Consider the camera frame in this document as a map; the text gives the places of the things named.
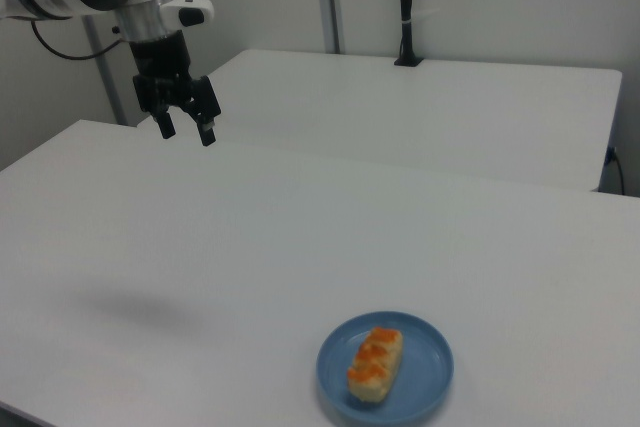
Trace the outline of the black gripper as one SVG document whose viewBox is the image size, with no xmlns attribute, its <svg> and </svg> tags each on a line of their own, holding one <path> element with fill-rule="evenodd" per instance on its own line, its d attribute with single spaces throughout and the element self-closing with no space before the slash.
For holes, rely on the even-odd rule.
<svg viewBox="0 0 640 427">
<path fill-rule="evenodd" d="M 162 137 L 176 135 L 169 108 L 179 107 L 196 122 L 202 145 L 212 145 L 216 141 L 214 119 L 221 108 L 209 77 L 191 76 L 184 34 L 131 42 L 129 47 L 138 69 L 133 83 L 140 108 L 156 120 Z"/>
</svg>

